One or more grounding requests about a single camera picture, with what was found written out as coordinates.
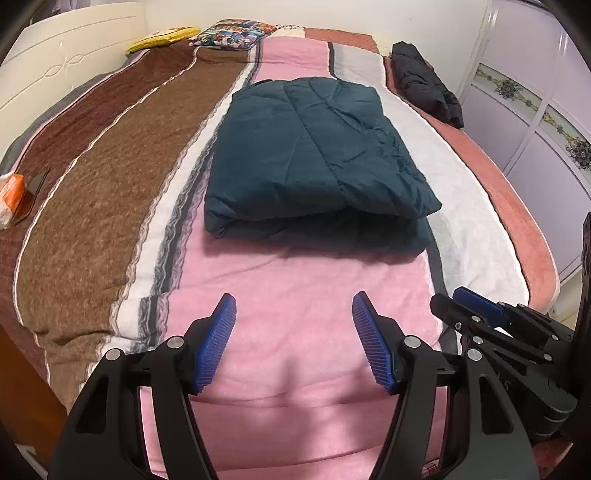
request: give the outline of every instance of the folded dark teal jacket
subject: folded dark teal jacket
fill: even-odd
[[[323,77],[236,92],[205,196],[214,237],[418,255],[441,203],[375,89]]]

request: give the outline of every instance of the silver bolt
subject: silver bolt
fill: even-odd
[[[421,340],[417,337],[409,336],[404,339],[404,345],[409,348],[418,348],[421,346]]]
[[[467,352],[467,355],[470,360],[474,360],[475,362],[482,360],[482,353],[480,350],[476,350],[475,348],[470,348]]]
[[[117,360],[119,357],[121,356],[121,350],[119,350],[118,348],[112,348],[111,350],[109,350],[106,354],[105,354],[105,358],[107,360]]]
[[[179,336],[171,337],[166,341],[166,345],[168,345],[169,348],[181,348],[183,344],[183,337]]]

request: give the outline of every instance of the blue textured rubber pad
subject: blue textured rubber pad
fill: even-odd
[[[236,322],[236,299],[228,295],[212,320],[212,327],[195,355],[194,389],[196,393],[201,393],[203,387],[209,385],[213,380]]]
[[[478,293],[468,290],[466,287],[458,287],[453,292],[453,301],[473,311],[478,316],[485,318],[492,328],[506,327],[507,319],[503,307],[481,297]]]
[[[353,297],[353,322],[375,381],[391,393],[396,386],[392,354],[360,294]]]

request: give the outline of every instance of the black jacket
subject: black jacket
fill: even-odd
[[[392,68],[398,87],[413,105],[444,123],[464,127],[460,102],[413,44],[392,45]]]

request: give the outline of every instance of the black phone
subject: black phone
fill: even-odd
[[[21,203],[18,204],[17,211],[12,217],[13,225],[19,224],[31,213],[37,195],[39,194],[39,190],[41,190],[41,185],[43,185],[43,182],[47,177],[47,173],[49,173],[49,168],[35,175],[27,185],[25,195],[22,196]]]

